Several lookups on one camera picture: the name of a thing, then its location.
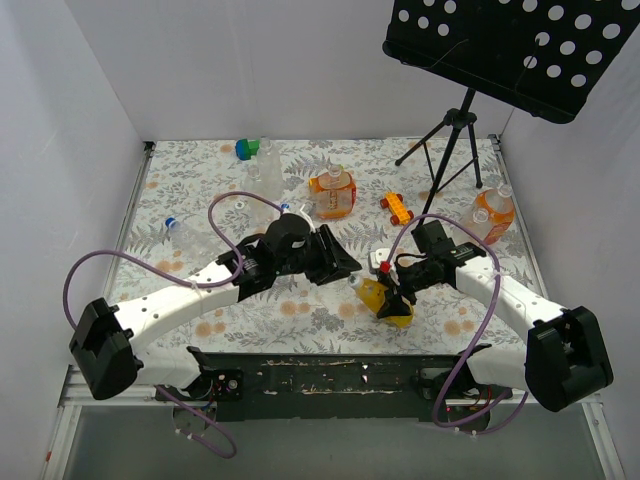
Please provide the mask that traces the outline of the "white green juice cap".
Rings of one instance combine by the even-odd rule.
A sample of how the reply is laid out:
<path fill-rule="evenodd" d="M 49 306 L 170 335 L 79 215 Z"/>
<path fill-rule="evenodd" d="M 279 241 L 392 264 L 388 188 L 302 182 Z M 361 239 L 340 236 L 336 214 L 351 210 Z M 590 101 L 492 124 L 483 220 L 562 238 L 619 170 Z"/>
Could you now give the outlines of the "white green juice cap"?
<path fill-rule="evenodd" d="M 354 290 L 358 290 L 363 285 L 363 281 L 360 275 L 350 275 L 348 278 L 349 286 Z"/>

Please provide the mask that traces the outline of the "yellow juice bottle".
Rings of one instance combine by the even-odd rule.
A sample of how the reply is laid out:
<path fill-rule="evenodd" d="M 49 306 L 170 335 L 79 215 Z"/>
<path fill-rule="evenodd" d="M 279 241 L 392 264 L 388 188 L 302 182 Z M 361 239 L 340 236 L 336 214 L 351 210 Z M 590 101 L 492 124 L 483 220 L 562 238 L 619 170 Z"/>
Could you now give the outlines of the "yellow juice bottle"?
<path fill-rule="evenodd" d="M 376 312 L 383 303 L 384 293 L 387 292 L 388 288 L 378 281 L 365 277 L 362 278 L 364 279 L 363 285 L 358 290 L 353 289 L 353 291 L 356 294 L 357 298 L 367 307 L 367 309 L 376 316 Z M 404 328 L 411 324 L 413 318 L 411 320 L 379 320 L 383 320 L 386 323 L 394 325 L 398 328 Z"/>

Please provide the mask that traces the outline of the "orange label tea bottle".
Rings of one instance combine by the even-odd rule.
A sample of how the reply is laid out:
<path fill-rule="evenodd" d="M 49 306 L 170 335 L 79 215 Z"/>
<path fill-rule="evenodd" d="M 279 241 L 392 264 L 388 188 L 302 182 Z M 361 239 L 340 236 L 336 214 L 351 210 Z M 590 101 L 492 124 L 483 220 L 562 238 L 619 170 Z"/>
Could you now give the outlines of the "orange label tea bottle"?
<path fill-rule="evenodd" d="M 356 184 L 341 165 L 332 165 L 317 177 L 309 179 L 309 193 L 315 214 L 325 220 L 349 215 L 356 201 Z"/>

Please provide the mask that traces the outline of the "clear Pocari Sweat bottle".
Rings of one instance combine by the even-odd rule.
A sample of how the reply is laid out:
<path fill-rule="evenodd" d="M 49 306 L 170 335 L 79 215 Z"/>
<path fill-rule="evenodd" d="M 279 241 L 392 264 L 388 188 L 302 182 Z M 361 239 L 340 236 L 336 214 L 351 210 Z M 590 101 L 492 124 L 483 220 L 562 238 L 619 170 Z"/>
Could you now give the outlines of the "clear Pocari Sweat bottle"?
<path fill-rule="evenodd" d="M 279 202 L 284 194 L 281 157 L 276 144 L 268 137 L 260 138 L 256 159 L 269 199 Z"/>

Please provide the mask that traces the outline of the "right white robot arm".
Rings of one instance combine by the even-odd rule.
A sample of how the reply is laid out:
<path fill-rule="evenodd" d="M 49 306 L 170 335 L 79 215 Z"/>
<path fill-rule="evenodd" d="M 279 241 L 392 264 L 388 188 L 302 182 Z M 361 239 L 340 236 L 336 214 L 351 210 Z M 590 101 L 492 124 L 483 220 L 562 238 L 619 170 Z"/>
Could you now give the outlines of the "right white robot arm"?
<path fill-rule="evenodd" d="M 442 387 L 475 397 L 487 386 L 522 390 L 558 412 L 609 386 L 614 374 L 596 316 L 585 307 L 567 309 L 503 274 L 483 248 L 456 244 L 433 220 L 412 237 L 420 252 L 404 267 L 388 249 L 369 255 L 369 269 L 386 286 L 379 317 L 407 312 L 416 295 L 446 284 L 486 307 L 524 342 L 522 351 L 472 347 L 445 376 Z"/>

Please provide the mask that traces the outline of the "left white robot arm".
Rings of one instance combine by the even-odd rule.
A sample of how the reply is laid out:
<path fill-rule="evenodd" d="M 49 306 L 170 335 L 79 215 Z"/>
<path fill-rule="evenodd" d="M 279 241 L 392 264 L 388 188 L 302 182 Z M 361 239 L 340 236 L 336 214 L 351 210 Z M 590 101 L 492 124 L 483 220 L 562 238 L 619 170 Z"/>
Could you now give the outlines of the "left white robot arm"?
<path fill-rule="evenodd" d="M 281 276 L 302 274 L 317 285 L 361 270 L 328 225 L 283 213 L 265 233 L 242 239 L 186 279 L 140 298 L 86 305 L 74 322 L 69 349 L 96 400 L 111 399 L 136 383 L 180 389 L 193 400 L 213 386 L 211 373 L 192 353 L 159 358 L 149 347 L 158 338 L 210 311 L 269 290 Z"/>

